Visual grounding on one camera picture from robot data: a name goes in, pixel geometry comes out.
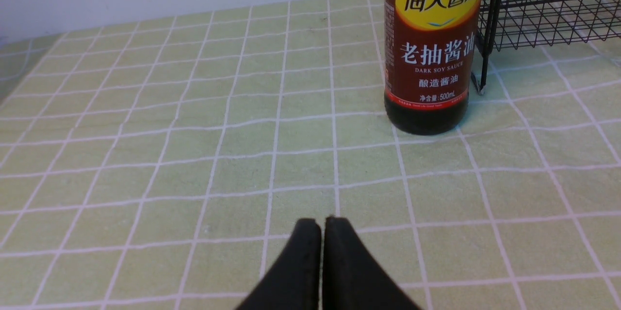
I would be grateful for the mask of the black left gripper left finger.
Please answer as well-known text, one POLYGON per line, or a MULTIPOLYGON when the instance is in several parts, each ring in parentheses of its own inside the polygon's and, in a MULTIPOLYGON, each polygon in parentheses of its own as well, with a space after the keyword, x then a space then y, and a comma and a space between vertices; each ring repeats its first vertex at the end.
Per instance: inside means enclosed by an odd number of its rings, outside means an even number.
POLYGON ((297 220, 286 246, 238 310, 317 310, 322 231, 311 218, 297 220))

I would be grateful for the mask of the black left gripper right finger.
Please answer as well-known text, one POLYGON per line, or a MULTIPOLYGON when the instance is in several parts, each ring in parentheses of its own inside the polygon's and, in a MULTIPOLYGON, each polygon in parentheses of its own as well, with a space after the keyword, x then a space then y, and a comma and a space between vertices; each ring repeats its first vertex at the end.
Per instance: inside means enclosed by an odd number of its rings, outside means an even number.
POLYGON ((324 310, 419 310, 393 281, 344 217, 326 218, 324 310))

